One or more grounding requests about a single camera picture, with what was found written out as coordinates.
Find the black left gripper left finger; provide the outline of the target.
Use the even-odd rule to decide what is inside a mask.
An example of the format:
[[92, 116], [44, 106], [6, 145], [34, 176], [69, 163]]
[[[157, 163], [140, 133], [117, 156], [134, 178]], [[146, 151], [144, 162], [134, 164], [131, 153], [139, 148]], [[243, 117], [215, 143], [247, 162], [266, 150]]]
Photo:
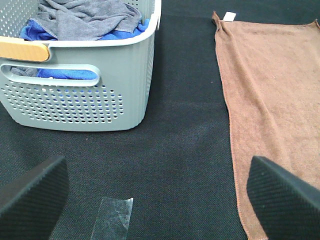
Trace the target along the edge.
[[0, 190], [0, 238], [47, 240], [69, 195], [66, 159], [55, 156]]

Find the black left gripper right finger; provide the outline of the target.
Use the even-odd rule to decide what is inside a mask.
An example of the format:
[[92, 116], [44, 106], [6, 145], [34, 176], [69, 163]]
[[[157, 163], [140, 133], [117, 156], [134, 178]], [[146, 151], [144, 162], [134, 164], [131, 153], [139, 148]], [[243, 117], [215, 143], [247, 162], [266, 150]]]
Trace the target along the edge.
[[247, 195], [270, 240], [318, 240], [320, 191], [264, 156], [251, 160]]

